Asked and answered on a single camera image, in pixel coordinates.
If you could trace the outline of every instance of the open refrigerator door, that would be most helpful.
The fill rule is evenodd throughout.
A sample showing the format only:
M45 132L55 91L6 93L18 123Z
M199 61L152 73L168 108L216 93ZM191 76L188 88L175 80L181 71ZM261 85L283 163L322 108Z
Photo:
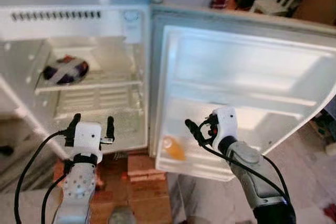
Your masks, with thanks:
M151 83L152 101L157 96L151 153L160 170L228 181L233 175L226 162L198 146L186 119L199 125L230 104L239 140L266 154L336 94L336 31L330 27L155 6L152 36L151 71L160 80ZM167 138L185 160L171 155Z

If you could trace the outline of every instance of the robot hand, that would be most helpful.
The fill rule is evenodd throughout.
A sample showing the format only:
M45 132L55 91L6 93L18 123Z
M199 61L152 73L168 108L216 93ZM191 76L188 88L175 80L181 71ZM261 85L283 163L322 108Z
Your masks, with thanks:
M238 124L234 107L225 106L214 110L200 126L189 119L185 124L201 147L227 160L239 179L259 224L296 223L295 212L281 174L286 194L279 188L281 183L272 169L273 163L256 149L237 140ZM207 139L201 133L201 128L206 124L210 125L210 138Z
M79 121L80 114L76 114L69 125L72 134L67 136L66 146L72 147L73 160L65 177L63 200L54 224L89 223L89 204L96 186L95 170L102 160L100 144L112 144L114 141L113 117L108 117L105 137L101 137L99 123Z

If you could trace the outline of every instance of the black wire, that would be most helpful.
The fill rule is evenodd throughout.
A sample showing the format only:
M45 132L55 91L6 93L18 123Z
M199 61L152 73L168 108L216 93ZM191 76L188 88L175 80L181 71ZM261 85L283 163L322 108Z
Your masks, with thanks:
M64 131L58 131L55 132L54 134L48 136L38 147L38 149L36 150L36 152L33 154L33 156L31 157L31 159L29 160L28 164L26 165L26 167L24 168L23 172L20 175L19 181L17 182L17 186L16 186L16 190L15 190L15 197L14 197L14 215L15 215L15 220L17 224L21 224L21 219L20 219L20 214L19 214L19 194L20 194L20 190L21 190L21 186L22 186L22 182L25 178L25 175L28 171L28 169L30 168L30 166L32 165L34 159L36 158L36 156L39 154L39 152L42 150L42 148L46 145L46 143L52 139L54 136L57 135L62 135L64 133Z
M204 149L206 149L208 152L211 152L212 154L221 157L223 159L225 159L226 161L239 166L240 168L252 173L253 175L257 176L258 178L260 178L261 180L265 181L268 185L270 185L271 187L273 187L278 193L280 193L280 195L285 199L287 205L289 206L289 208L291 209L291 211L293 212L293 215L295 216L295 211L294 211L294 207L290 202L289 197L287 197L287 195L276 185L274 184L272 181L270 181L268 178L264 177L263 175L261 175L260 173L254 171L253 169L247 167L246 165L241 164L238 161L235 161L234 159L224 156L208 147L206 147L205 145L201 145L201 147L203 147Z
M271 166L273 166L274 170L277 172L277 174L278 174L278 176L279 176L279 178L280 178L280 180L281 180L282 187L284 188L283 190L285 191L285 194L287 195L288 199L290 200L289 192L288 192L288 189L287 189L287 185L286 185L286 183L285 183L285 180L283 179L283 176L282 176L282 174L281 174L279 168L278 168L278 167L276 166L276 164L273 163L273 161L270 160L268 157L266 157L266 156L263 156L263 157L264 157L264 159L266 159L266 160L271 164Z
M58 178L58 180L56 180L47 190L44 198L43 198L43 203L42 203L42 210L41 210L41 224L45 224L46 223L46 206L47 206L47 200L48 197L51 193L51 191L57 186L58 183L60 183L65 177L67 176L67 174L63 174L62 176L60 176Z

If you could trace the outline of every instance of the orange bottle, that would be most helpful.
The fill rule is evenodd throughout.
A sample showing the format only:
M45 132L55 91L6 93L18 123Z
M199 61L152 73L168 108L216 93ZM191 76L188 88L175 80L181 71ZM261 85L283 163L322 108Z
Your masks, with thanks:
M182 146L173 137L165 136L162 146L172 158L182 161L185 160Z

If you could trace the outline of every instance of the orange object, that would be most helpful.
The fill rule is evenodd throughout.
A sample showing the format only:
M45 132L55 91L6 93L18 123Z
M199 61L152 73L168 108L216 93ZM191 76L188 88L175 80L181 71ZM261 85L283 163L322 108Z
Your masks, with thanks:
M177 160L185 160L184 150L182 146L171 136L166 136L163 139L163 148Z
M128 179L127 172L122 172L122 173L121 173L121 179L122 179L122 180L127 180L127 179Z

